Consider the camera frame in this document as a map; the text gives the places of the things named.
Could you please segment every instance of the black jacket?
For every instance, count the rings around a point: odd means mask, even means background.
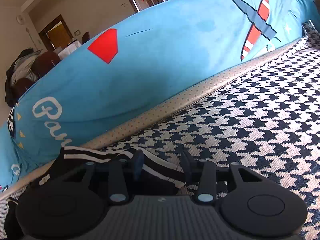
[[[8,106],[10,107],[14,107],[14,105],[17,103],[18,101],[18,98],[16,98],[15,94],[14,94],[14,91],[10,85],[10,80],[11,80],[11,77],[14,73],[14,64],[16,63],[16,61],[19,59],[19,58],[22,58],[26,55],[29,55],[33,53],[33,49],[25,49],[23,50],[19,57],[17,57],[17,59],[12,63],[11,67],[7,70],[6,74],[7,74],[7,80],[5,81],[5,99],[4,101],[6,101],[6,103],[8,104]]]

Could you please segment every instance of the door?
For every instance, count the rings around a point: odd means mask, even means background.
[[[54,51],[59,47],[65,49],[73,40],[73,36],[61,15],[50,22],[39,33],[39,36],[48,51]]]
[[[48,31],[48,37],[55,48],[61,47],[64,49],[71,42],[71,37],[61,22],[58,26]]]

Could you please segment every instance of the black and white rug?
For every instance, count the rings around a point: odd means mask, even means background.
[[[299,195],[301,233],[320,237],[320,35],[306,25],[287,53],[106,149],[144,147],[179,164],[179,147],[218,166],[239,162]],[[196,185],[186,191],[192,194]]]

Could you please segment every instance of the yellow triangle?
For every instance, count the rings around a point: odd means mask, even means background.
[[[23,144],[22,143],[19,143],[18,146],[21,148],[21,149],[24,149],[23,147]]]

